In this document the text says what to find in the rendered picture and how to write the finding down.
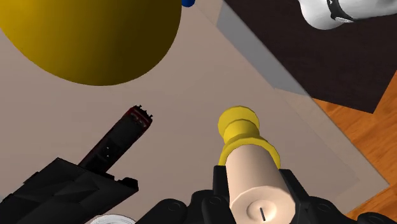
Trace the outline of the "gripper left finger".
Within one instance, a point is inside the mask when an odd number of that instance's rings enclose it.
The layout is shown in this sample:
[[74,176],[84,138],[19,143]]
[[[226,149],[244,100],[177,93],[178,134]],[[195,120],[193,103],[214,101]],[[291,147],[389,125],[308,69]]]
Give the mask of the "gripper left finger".
[[194,192],[189,205],[161,200],[136,224],[232,224],[226,167],[214,166],[212,189]]

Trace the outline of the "beige bottle with yellow cap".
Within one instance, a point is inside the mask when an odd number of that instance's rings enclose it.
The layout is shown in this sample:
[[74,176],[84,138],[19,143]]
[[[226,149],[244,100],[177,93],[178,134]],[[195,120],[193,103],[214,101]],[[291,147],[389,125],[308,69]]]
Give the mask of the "beige bottle with yellow cap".
[[244,106],[225,110],[219,165],[226,167],[230,210],[237,224],[290,224],[295,202],[279,169],[277,150],[260,136],[257,115]]

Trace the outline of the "black angular object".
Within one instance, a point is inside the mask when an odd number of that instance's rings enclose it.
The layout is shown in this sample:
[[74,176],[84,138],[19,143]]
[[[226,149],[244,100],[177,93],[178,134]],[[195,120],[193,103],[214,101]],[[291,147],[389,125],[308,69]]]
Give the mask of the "black angular object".
[[135,179],[116,181],[57,158],[0,202],[0,224],[85,224],[138,190]]

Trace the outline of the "black and dark red remote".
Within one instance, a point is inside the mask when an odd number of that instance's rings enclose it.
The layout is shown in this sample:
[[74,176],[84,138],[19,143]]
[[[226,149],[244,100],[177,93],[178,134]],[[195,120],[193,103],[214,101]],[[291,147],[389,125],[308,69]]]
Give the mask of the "black and dark red remote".
[[78,164],[96,173],[107,172],[148,130],[152,115],[141,105],[131,107]]

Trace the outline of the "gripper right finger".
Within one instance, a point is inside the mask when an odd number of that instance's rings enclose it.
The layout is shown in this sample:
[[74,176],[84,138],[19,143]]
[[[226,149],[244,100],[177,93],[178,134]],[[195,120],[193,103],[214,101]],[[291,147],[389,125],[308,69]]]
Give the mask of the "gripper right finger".
[[295,215],[290,224],[397,224],[380,213],[367,212],[357,220],[342,214],[329,200],[310,196],[289,169],[280,169],[292,198],[295,201]]

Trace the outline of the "white round object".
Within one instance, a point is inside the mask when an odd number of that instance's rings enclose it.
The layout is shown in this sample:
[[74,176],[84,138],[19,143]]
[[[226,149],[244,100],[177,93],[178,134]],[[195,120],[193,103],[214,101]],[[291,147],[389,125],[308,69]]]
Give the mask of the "white round object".
[[136,224],[136,221],[120,214],[105,214],[96,217],[89,224]]

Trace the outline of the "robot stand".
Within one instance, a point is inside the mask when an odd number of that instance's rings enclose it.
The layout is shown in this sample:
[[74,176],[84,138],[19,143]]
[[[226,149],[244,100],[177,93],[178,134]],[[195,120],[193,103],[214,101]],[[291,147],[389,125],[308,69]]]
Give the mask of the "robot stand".
[[297,0],[224,0],[217,26],[273,87],[360,111],[397,71],[397,15],[320,31]]

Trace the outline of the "large yellow ball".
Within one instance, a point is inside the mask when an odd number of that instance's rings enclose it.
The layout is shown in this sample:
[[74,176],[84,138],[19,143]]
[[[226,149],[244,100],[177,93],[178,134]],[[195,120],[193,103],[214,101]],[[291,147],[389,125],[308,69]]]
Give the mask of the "large yellow ball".
[[0,28],[48,73],[85,85],[117,85],[164,58],[181,10],[181,0],[0,0]]

